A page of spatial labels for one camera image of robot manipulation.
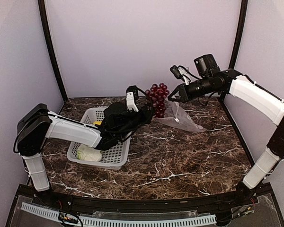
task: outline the black pole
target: black pole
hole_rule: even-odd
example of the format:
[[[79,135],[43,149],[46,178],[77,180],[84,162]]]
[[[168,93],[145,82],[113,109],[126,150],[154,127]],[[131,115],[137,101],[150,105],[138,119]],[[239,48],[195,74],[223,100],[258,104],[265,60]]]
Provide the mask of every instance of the black pole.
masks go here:
[[[68,100],[68,97],[67,97],[65,87],[62,81],[62,77],[59,71],[58,63],[56,60],[56,55],[53,50],[53,43],[52,43],[51,34],[49,31],[49,26],[48,26],[48,21],[47,21],[47,16],[46,16],[45,2],[44,0],[38,0],[38,4],[39,4],[40,17],[41,17],[43,33],[44,33],[44,37],[46,41],[47,51],[51,59],[53,72],[55,74],[61,96],[63,98],[63,101],[66,102]]]
[[[231,60],[230,60],[229,66],[228,66],[229,69],[234,69],[236,61],[237,61],[237,57],[238,57],[238,53],[239,53],[239,49],[240,49],[240,44],[241,44],[241,39],[242,39],[242,35],[243,35],[243,28],[244,28],[244,24],[245,24],[247,4],[248,4],[248,0],[242,0],[241,1],[241,9],[240,9],[237,33],[236,33],[235,43],[233,45],[233,49],[232,49],[232,53],[231,53]],[[223,101],[225,96],[226,96],[226,93],[222,92],[221,95],[220,95],[220,99]]]

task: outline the vent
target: vent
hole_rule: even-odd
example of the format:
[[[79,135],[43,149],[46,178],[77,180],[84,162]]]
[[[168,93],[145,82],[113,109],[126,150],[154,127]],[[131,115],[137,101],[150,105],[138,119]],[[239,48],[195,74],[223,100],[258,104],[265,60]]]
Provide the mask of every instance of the vent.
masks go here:
[[[58,222],[59,212],[55,210],[38,207],[25,202],[22,203],[21,210]],[[163,221],[121,221],[82,216],[80,216],[80,219],[86,227],[197,227],[217,223],[215,215]]]

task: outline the yellow object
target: yellow object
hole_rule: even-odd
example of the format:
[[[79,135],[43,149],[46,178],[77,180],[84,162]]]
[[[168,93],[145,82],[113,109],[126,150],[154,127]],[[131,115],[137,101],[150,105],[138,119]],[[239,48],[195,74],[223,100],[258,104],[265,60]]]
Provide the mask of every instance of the yellow object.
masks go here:
[[[97,125],[101,125],[102,121],[95,121],[93,122],[93,125],[97,124]]]

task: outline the white wall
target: white wall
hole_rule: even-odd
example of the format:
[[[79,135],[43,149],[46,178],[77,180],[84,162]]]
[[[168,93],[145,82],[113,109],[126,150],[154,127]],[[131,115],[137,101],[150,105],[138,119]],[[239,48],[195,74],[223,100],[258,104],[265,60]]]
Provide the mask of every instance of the white wall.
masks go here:
[[[229,64],[240,1],[46,1],[55,52],[69,97],[124,96],[180,83],[174,64],[197,74],[193,59],[212,53]]]
[[[21,157],[12,151],[17,122],[40,102],[54,111],[62,106],[38,3],[0,0],[0,227],[18,184],[27,180]]]
[[[284,1],[248,2],[246,24],[235,68],[284,98]],[[258,159],[275,126],[239,99],[227,97],[226,104],[254,159]],[[268,180],[284,216],[284,161]]]

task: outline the plastic bag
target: plastic bag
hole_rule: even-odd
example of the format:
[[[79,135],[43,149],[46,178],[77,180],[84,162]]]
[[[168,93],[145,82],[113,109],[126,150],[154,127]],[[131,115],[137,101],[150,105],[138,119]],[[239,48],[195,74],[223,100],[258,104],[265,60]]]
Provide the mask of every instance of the plastic bag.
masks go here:
[[[165,101],[164,103],[166,107],[164,118],[156,119],[160,123],[191,132],[204,132],[206,130],[202,126],[195,124],[188,113],[179,106],[178,102]]]

